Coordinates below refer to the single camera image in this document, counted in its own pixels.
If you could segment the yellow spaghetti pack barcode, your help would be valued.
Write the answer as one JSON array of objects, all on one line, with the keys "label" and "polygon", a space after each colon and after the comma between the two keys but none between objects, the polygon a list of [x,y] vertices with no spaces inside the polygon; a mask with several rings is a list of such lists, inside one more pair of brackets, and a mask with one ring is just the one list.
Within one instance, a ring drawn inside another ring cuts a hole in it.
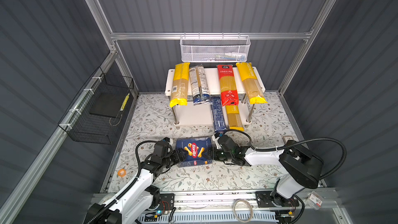
[{"label": "yellow spaghetti pack barcode", "polygon": [[190,63],[180,63],[175,66],[170,107],[188,104],[188,80]]}]

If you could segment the white two-tier shelf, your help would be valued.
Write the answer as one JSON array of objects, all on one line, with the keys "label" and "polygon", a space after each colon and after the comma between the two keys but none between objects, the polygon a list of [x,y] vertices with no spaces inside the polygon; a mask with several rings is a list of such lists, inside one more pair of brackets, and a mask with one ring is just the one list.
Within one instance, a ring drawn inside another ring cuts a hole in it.
[{"label": "white two-tier shelf", "polygon": [[[234,76],[235,76],[235,83],[237,87],[237,92],[239,95],[245,95],[246,91],[244,89],[244,85],[241,81],[239,76],[238,69],[236,67],[233,68]],[[258,79],[260,87],[265,92],[265,86],[261,80],[260,74],[256,67],[253,67],[255,75]],[[169,69],[167,80],[166,80],[166,87],[165,87],[165,95],[171,97],[172,95],[172,88],[173,88],[173,78],[174,78],[174,71],[175,69]],[[211,95],[219,95],[220,85],[219,85],[219,78],[218,78],[218,70],[217,68],[205,68],[206,78],[208,82],[208,88]],[[191,85],[188,82],[188,96],[192,95]],[[246,126],[252,124],[252,113],[254,110],[254,105],[250,105],[248,102],[241,101],[238,105],[239,114],[241,118],[241,123]],[[174,114],[174,124],[176,126],[183,126],[183,125],[210,125],[213,126],[213,117],[211,106],[208,104],[204,105],[193,105],[192,101],[188,102],[187,106],[179,106],[176,105],[172,108]],[[226,124],[228,125],[228,117],[226,113],[225,107],[223,107],[223,114]]]}]

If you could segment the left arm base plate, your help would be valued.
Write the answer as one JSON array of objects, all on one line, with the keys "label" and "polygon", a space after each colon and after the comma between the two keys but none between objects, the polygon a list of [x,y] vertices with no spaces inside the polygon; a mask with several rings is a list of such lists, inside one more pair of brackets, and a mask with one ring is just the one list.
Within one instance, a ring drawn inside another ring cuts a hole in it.
[{"label": "left arm base plate", "polygon": [[147,211],[170,212],[174,208],[175,194],[160,194],[159,200],[155,201],[155,205],[151,206]]}]

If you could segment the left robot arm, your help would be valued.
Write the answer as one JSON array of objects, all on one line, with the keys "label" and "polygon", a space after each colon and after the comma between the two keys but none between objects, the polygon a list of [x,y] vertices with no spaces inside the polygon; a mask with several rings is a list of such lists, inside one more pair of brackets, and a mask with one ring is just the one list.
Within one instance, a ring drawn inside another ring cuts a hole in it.
[{"label": "left robot arm", "polygon": [[[148,143],[154,150],[148,160],[140,161],[139,148]],[[152,183],[163,170],[188,157],[183,149],[173,149],[167,140],[143,141],[135,147],[138,163],[136,175],[118,193],[103,204],[94,203],[85,216],[85,224],[133,224],[147,209],[155,209],[160,202],[160,190]]]}]

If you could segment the toothpaste tube in basket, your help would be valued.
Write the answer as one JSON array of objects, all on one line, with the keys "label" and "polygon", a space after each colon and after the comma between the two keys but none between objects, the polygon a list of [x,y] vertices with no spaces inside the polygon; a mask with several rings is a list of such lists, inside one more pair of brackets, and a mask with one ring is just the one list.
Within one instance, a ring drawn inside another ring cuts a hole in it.
[{"label": "toothpaste tube in basket", "polygon": [[240,53],[240,52],[225,53],[224,57],[235,61],[245,62],[247,60],[247,55],[245,53]]}]

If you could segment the blue white spaghetti pack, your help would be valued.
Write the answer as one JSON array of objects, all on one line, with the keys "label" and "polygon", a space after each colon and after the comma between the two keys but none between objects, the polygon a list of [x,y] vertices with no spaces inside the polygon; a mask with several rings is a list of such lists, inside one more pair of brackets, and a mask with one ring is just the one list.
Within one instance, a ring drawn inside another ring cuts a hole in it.
[{"label": "blue white spaghetti pack", "polygon": [[205,68],[197,65],[189,69],[193,104],[212,104],[208,88]]}]

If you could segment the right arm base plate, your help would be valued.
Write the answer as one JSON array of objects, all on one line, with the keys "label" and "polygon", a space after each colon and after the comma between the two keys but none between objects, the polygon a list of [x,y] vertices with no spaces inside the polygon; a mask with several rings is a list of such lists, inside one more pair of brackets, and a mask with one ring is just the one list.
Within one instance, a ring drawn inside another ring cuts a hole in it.
[{"label": "right arm base plate", "polygon": [[272,195],[272,191],[256,191],[256,201],[258,207],[293,207],[300,206],[300,203],[296,197],[285,199],[283,197]]}]

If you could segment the small red white tag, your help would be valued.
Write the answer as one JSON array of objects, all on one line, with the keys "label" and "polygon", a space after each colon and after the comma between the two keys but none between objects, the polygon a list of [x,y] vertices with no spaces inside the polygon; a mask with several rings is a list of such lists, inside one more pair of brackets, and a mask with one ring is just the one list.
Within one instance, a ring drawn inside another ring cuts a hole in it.
[{"label": "small red white tag", "polygon": [[312,191],[307,199],[306,206],[309,206],[312,209],[319,210],[322,207],[323,197],[319,195],[317,192]]}]

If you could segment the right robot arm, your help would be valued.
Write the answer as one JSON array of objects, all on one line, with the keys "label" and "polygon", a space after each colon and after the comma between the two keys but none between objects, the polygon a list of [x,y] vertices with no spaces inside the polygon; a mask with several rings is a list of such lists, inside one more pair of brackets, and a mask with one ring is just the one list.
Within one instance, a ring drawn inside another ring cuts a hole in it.
[{"label": "right robot arm", "polygon": [[[345,145],[328,137],[298,142],[288,140],[283,146],[271,148],[255,147],[250,135],[234,129],[215,133],[211,139],[216,144],[208,152],[213,160],[240,167],[274,164],[285,168],[287,174],[277,180],[270,193],[271,201],[276,207],[284,206],[293,198],[297,199],[296,194],[305,188],[317,189],[319,181],[334,174],[347,158]],[[333,142],[342,150],[338,163],[324,174],[321,173],[323,159],[304,146],[306,143],[318,141]]]}]

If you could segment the dark blue spaghetti box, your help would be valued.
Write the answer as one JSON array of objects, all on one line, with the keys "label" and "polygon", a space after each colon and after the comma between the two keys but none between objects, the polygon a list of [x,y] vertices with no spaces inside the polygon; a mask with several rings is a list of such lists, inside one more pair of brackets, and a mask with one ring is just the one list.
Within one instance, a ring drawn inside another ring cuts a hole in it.
[{"label": "dark blue spaghetti box", "polygon": [[184,168],[211,164],[213,162],[211,149],[210,137],[178,139],[176,150],[182,150],[183,153],[183,158],[178,166]]}]

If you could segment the light blue spaghetti box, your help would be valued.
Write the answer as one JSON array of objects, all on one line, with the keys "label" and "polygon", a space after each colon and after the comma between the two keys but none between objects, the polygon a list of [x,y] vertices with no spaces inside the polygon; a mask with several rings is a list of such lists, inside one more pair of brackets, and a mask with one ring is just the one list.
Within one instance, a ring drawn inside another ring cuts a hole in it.
[{"label": "light blue spaghetti box", "polygon": [[211,111],[213,117],[214,129],[216,132],[221,132],[227,129],[226,121],[224,119],[221,97],[211,96],[210,100],[212,102]]}]

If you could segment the red spaghetti pack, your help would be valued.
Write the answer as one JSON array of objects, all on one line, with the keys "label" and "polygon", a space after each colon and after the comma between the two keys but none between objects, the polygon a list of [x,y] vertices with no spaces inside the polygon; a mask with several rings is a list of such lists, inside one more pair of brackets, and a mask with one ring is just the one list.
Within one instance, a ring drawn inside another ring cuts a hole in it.
[{"label": "red spaghetti pack", "polygon": [[218,77],[221,91],[222,106],[234,105],[239,103],[238,92],[232,65],[218,65]]}]

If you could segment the yellow pastatime spaghetti pack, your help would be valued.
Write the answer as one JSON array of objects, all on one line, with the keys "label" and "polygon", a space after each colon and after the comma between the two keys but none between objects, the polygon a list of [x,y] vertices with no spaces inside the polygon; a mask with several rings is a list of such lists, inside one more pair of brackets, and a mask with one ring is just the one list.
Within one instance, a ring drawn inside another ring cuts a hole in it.
[{"label": "yellow pastatime spaghetti pack", "polygon": [[266,104],[267,101],[251,63],[239,62],[236,63],[236,67],[250,104]]},{"label": "yellow pastatime spaghetti pack", "polygon": [[227,105],[226,112],[228,117],[229,128],[238,131],[244,131],[244,126],[241,122],[238,106]]}]

